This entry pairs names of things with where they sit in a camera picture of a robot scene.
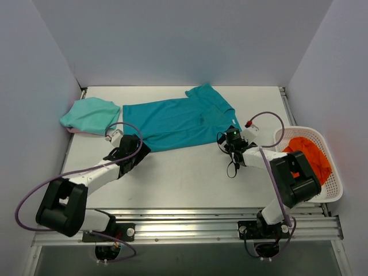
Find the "teal t-shirt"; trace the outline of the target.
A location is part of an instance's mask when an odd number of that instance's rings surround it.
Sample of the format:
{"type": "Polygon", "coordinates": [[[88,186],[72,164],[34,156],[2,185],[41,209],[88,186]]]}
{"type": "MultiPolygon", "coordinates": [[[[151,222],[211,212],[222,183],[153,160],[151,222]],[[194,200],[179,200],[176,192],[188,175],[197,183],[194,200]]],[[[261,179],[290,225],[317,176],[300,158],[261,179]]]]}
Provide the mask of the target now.
{"type": "Polygon", "coordinates": [[[219,132],[241,129],[235,109],[210,84],[194,87],[185,95],[124,105],[123,122],[138,128],[152,152],[215,143],[219,132]]]}

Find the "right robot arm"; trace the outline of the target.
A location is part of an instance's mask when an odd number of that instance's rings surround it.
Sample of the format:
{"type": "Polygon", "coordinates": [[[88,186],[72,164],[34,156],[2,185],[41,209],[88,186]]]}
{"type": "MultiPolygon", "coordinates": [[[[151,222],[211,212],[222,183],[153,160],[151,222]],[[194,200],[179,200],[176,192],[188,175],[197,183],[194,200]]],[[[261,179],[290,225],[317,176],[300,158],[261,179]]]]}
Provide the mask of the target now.
{"type": "Polygon", "coordinates": [[[256,145],[258,130],[251,125],[240,131],[231,125],[217,134],[216,143],[230,156],[235,172],[241,166],[266,170],[275,190],[275,198],[245,227],[244,235],[257,239],[286,237],[292,225],[291,209],[319,195],[321,184],[301,151],[276,152],[256,145]]]}

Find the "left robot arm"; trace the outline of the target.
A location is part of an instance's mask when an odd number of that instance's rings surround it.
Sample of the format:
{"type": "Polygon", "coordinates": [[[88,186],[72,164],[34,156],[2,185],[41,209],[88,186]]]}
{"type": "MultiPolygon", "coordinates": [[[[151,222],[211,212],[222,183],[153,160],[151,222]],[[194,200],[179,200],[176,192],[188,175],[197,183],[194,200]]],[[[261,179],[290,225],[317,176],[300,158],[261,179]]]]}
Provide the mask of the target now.
{"type": "Polygon", "coordinates": [[[121,231],[116,217],[101,210],[87,210],[87,198],[130,172],[150,152],[137,135],[122,135],[119,146],[97,164],[96,170],[72,178],[59,177],[48,184],[36,223],[68,237],[79,231],[94,231],[101,240],[112,240],[121,231]]]}

